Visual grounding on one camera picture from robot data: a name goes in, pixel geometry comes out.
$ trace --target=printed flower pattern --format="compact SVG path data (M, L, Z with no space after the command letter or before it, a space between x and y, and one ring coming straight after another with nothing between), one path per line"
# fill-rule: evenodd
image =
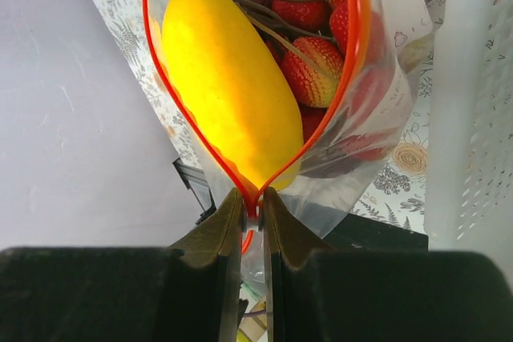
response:
M443 23L445 0L425 1L431 19L436 27L440 27ZM192 149L187 123L169 96L151 60L144 32L141 0L93 0L93 2L126 57L134 76L139 81L181 159L188 166L200 168L198 158ZM160 36L159 27L158 22L151 21L151 31L156 37ZM158 39L154 42L157 43L158 55L162 56ZM399 58L403 68L415 67L419 62L421 63L418 101L406 125L401 143L392 152L388 164L357 202L353 212L407 230L424 232L426 139L429 130L433 55L425 52L423 41L407 42L403 35L398 35L396 43L405 45L404 58Z

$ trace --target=plastic bag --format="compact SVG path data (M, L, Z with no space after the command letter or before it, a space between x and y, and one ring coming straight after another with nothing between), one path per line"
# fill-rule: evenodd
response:
M417 84L411 70L430 49L432 25L426 10L421 10L420 20L408 22L408 26L413 24L408 40L405 31L391 33L387 26L389 14L398 13L393 5L389 4L388 12L384 12L382 0L346 0L349 36L333 101L296 155L278 167L267 183L255 188L237 174L230 159L224 159L206 140L201 127L194 123L194 111L183 106L168 81L161 40L168 1L143 0L148 43L160 77L190 124L193 146L216 204L224 200L235 184L244 195L248 216L255 217L260 192L270 183L289 178L293 175L290 171L298 168L292 183L280 191L281 197L299 220L320 237L326 236L372 183L400 139L417 94L416 87L410 86ZM398 54L403 57L401 64ZM403 69L410 72L412 82L408 83ZM312 209L318 206L334 207L340 215L333 217ZM261 238L249 231L243 247L243 277L255 284L264 283Z

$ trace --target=white plastic basket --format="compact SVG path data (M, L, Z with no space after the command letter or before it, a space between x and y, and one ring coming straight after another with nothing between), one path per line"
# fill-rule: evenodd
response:
M446 0L434 45L425 229L513 287L513 0Z

